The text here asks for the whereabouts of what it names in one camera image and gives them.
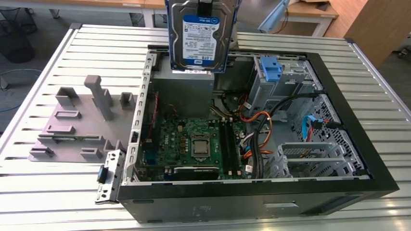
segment hard disk label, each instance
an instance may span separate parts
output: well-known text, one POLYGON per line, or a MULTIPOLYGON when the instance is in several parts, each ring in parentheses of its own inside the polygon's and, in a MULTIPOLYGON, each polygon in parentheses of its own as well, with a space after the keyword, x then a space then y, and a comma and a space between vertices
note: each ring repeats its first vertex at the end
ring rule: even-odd
POLYGON ((189 64, 210 65, 215 60, 218 41, 213 34, 221 27, 218 17, 183 17, 183 58, 189 64))

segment black bezel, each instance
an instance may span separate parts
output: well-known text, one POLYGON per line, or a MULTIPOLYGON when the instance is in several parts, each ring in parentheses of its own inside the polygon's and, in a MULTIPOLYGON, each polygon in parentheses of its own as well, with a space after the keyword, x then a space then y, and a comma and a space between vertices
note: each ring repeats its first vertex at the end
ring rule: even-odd
POLYGON ((330 180, 330 181, 295 181, 295 182, 258 182, 229 183, 229 184, 197 184, 173 185, 157 184, 149 186, 121 186, 119 200, 127 199, 158 199, 158 198, 185 198, 185 197, 219 197, 219 196, 249 196, 249 195, 274 195, 297 193, 364 193, 370 197, 384 195, 400 190, 397 182, 389 169, 380 157, 366 131, 354 114, 344 93, 334 81, 326 64, 317 53, 273 51, 273 50, 247 50, 234 49, 241 52, 263 52, 277 54, 295 54, 307 57, 318 79, 325 87, 329 99, 342 120, 348 134, 352 138, 362 161, 366 165, 370 180, 330 180))

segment slotted metal table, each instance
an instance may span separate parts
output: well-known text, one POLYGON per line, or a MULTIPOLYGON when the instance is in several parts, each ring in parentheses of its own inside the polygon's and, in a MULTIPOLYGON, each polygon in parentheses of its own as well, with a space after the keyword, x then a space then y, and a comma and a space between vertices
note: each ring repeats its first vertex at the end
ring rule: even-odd
POLYGON ((342 211, 307 218, 138 224, 122 205, 95 205, 98 164, 34 163, 29 151, 61 87, 101 75, 111 94, 139 95, 149 45, 167 45, 161 28, 83 25, 69 30, 0 138, 0 230, 400 230, 411 227, 411 113, 356 44, 338 38, 239 33, 239 47, 322 55, 401 190, 342 211))

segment blue latch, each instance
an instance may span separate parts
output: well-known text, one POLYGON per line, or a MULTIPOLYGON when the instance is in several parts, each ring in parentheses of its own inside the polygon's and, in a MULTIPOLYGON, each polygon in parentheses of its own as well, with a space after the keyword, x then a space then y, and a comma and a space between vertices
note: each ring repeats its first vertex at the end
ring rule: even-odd
POLYGON ((267 82, 278 82, 283 71, 282 71, 282 65, 278 63, 277 58, 274 57, 261 57, 262 60, 262 70, 266 74, 266 80, 267 82))

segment motherboard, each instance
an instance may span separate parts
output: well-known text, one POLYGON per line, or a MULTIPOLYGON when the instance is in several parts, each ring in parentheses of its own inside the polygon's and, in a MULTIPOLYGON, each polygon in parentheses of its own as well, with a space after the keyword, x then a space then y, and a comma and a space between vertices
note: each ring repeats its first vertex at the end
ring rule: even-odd
POLYGON ((150 181, 243 178, 238 148, 245 136, 242 122, 165 119, 159 123, 158 149, 145 150, 150 181))

